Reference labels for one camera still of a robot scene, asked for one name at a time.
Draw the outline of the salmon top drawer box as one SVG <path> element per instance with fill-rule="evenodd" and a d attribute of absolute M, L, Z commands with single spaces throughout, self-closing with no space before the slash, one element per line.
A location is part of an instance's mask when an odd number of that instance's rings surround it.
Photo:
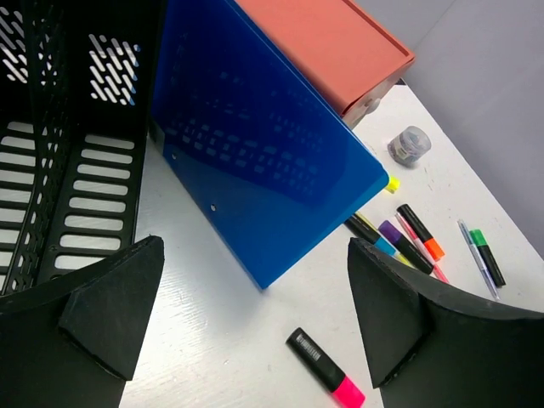
<path fill-rule="evenodd" d="M 416 59 L 353 1 L 242 0 L 238 4 L 349 128 L 377 109 Z"/>

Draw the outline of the purple highlighter marker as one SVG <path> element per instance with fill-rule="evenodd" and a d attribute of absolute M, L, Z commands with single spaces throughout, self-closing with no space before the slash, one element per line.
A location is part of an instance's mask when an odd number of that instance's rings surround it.
<path fill-rule="evenodd" d="M 427 258 L 388 220 L 383 221 L 378 230 L 391 244 L 416 268 L 426 275 L 431 275 L 434 266 Z"/>

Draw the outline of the pink highlighter marker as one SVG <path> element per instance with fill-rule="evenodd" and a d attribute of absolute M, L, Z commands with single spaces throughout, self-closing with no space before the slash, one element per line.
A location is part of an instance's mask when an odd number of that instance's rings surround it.
<path fill-rule="evenodd" d="M 301 327 L 287 338 L 286 345 L 302 361 L 340 407 L 362 407 L 365 395 L 337 363 Z"/>

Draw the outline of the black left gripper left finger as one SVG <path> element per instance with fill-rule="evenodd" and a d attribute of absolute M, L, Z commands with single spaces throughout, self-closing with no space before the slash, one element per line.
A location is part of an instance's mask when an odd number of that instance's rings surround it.
<path fill-rule="evenodd" d="M 1 299 L 3 407 L 117 407 L 133 379 L 164 265 L 150 235 Z"/>

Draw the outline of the orange highlighter marker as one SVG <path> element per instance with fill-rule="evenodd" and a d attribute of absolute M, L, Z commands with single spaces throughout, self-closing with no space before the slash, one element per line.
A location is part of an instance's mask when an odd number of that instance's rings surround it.
<path fill-rule="evenodd" d="M 403 204 L 397 208 L 397 212 L 412 227 L 433 260 L 439 261 L 445 252 L 413 209 L 408 204 Z"/>

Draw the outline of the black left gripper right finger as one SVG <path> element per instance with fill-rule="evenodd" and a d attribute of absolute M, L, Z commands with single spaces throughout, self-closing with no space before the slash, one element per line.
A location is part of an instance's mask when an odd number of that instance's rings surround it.
<path fill-rule="evenodd" d="M 385 406 L 542 406 L 542 313 L 445 284 L 357 238 L 348 278 Z"/>

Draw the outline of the blue plastic folder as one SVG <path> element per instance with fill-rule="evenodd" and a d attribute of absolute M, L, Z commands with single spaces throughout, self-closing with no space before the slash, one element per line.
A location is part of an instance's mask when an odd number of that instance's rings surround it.
<path fill-rule="evenodd" d="M 233 1 L 168 3 L 151 115 L 164 158 L 261 288 L 388 183 Z"/>

